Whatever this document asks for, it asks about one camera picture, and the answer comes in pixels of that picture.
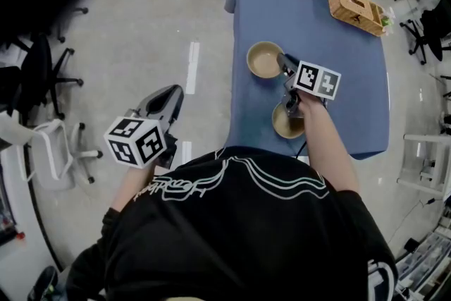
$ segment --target blue tablecloth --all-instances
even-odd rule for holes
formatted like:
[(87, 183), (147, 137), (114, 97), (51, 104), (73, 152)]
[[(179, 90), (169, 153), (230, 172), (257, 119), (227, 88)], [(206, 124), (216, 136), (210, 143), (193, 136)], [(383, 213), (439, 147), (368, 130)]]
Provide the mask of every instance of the blue tablecloth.
[(284, 76), (262, 80), (247, 67), (249, 48), (266, 40), (298, 59), (341, 73), (328, 111), (351, 156), (365, 159), (387, 149), (388, 88), (380, 38), (334, 19), (328, 0), (226, 0), (225, 9), (235, 14), (226, 147), (243, 145), (294, 156), (304, 142), (304, 136), (286, 140), (272, 126), (271, 114), (282, 98)]

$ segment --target gray tiled floor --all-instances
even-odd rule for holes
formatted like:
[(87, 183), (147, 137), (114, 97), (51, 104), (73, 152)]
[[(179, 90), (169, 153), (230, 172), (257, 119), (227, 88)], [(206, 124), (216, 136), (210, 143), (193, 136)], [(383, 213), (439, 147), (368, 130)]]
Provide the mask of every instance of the gray tiled floor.
[[(393, 0), (374, 1), (393, 5)], [(102, 148), (106, 156), (90, 164), (97, 180), (91, 186), (60, 193), (35, 187), (50, 240), (65, 264), (100, 236), (101, 218), (125, 173), (107, 153), (105, 129), (154, 90), (173, 83), (185, 86), (190, 42), (200, 43), (197, 87), (194, 95), (186, 96), (173, 134), (192, 142), (194, 158), (222, 147), (230, 120), (233, 16), (223, 10), (224, 0), (84, 0), (84, 5), (89, 13), (74, 18), (66, 34), (66, 44), (76, 52), (65, 72), (83, 78), (85, 85), (65, 88), (61, 103), (66, 123), (84, 121), (86, 145)], [(406, 13), (408, 1), (394, 9), (399, 16)], [(390, 144), (386, 152), (354, 163), (362, 197), (399, 254), (407, 238), (423, 237), (438, 219), (439, 202), (418, 205), (395, 234), (418, 200), (430, 198), (396, 183), (402, 135), (438, 131), (444, 88), (430, 76), (435, 75), (432, 56), (421, 67), (407, 53), (409, 39), (401, 28), (395, 26), (394, 34), (382, 42), (390, 84)], [(56, 45), (52, 52), (61, 50)], [(175, 164), (180, 162), (177, 154)]]

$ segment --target beige bowl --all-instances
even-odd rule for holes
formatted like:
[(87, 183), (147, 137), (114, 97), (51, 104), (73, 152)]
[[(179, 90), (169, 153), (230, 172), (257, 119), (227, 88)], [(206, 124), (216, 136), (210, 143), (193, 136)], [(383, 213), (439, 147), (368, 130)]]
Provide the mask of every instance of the beige bowl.
[(247, 66), (260, 78), (277, 77), (281, 70), (277, 64), (277, 54), (283, 50), (271, 42), (258, 42), (247, 52)]
[(273, 110), (273, 127), (281, 137), (291, 140), (304, 133), (304, 119), (288, 118), (283, 104), (279, 103)]

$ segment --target black t-shirt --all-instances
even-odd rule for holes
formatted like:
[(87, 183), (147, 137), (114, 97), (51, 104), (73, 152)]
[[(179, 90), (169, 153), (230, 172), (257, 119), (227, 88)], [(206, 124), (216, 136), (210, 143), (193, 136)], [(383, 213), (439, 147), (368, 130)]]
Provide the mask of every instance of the black t-shirt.
[(393, 256), (360, 196), (308, 165), (230, 147), (154, 179), (70, 271), (69, 299), (366, 300)]

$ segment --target storage box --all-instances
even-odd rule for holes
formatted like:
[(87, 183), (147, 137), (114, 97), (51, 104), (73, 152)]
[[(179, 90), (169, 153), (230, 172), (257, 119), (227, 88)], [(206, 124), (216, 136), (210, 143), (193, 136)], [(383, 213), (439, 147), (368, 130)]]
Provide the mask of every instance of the storage box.
[(329, 0), (334, 18), (359, 27), (377, 37), (383, 34), (382, 8), (369, 0)]

